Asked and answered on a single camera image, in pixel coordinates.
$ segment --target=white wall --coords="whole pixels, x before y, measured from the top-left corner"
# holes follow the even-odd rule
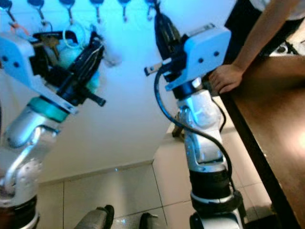
[[[163,0],[163,11],[181,33],[208,22],[224,24],[234,0]],[[16,19],[31,32],[38,31],[39,17],[26,0],[14,1]],[[46,0],[46,19],[56,30],[67,24],[67,11],[57,0]],[[122,21],[122,8],[116,0],[105,0],[101,7],[103,35],[122,57],[119,67],[101,67],[102,85],[98,95],[107,99],[104,108],[87,101],[80,113],[64,124],[58,142],[44,162],[41,181],[78,175],[90,171],[153,159],[169,126],[153,94],[153,76],[146,78],[143,68],[159,62],[153,23],[146,20],[144,0],[132,0],[127,9],[128,23]],[[85,25],[95,21],[88,0],[76,0],[75,19]],[[0,29],[8,31],[8,16],[0,14]],[[0,99],[6,126],[35,93],[0,72]],[[172,111],[174,99],[164,100]]]

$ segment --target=tiled floor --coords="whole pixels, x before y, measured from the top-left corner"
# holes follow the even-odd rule
[[[244,197],[246,221],[272,214],[271,200],[230,119],[222,137],[232,160],[235,186]],[[138,228],[141,214],[147,211],[158,215],[169,229],[188,229],[194,213],[190,190],[184,144],[167,133],[152,165],[40,187],[39,228],[72,229],[90,210],[111,204],[113,229]]]

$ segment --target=human hand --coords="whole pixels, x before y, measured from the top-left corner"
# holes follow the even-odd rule
[[[214,91],[220,94],[229,92],[239,86],[243,79],[244,70],[237,65],[222,65],[209,77]]]

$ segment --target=wooden table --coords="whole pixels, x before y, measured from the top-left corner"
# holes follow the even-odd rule
[[[305,57],[256,61],[222,95],[284,229],[305,229]]]

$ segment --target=white cloth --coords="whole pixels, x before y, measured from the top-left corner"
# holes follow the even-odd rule
[[[254,8],[264,11],[271,0],[250,0]],[[291,12],[289,20],[298,20],[305,17],[305,0],[301,0],[296,8]]]

